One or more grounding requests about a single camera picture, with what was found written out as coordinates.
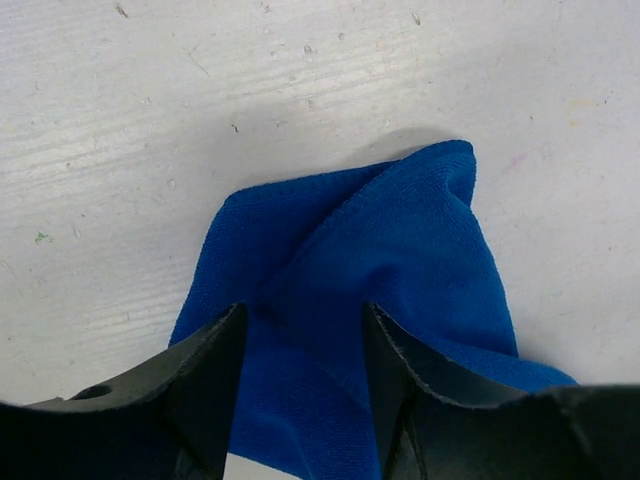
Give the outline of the blue towel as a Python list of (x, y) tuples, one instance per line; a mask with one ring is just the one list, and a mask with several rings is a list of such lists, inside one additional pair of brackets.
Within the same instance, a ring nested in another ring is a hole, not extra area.
[(535, 392), (568, 385), (522, 359), (471, 209), (473, 147), (270, 183), (229, 196), (171, 339), (227, 307), (248, 335), (230, 450), (302, 479), (380, 475), (361, 335), (365, 303), (465, 367)]

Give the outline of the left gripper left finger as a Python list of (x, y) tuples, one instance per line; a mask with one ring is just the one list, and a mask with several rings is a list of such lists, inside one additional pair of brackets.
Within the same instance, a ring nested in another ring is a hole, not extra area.
[(247, 309), (64, 400), (1, 406), (4, 479), (220, 479)]

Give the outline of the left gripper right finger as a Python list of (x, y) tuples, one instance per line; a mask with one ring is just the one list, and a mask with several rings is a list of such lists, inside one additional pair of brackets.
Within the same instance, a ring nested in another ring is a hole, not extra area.
[(361, 328), (383, 478), (638, 478), (638, 386), (528, 394), (421, 343), (374, 304)]

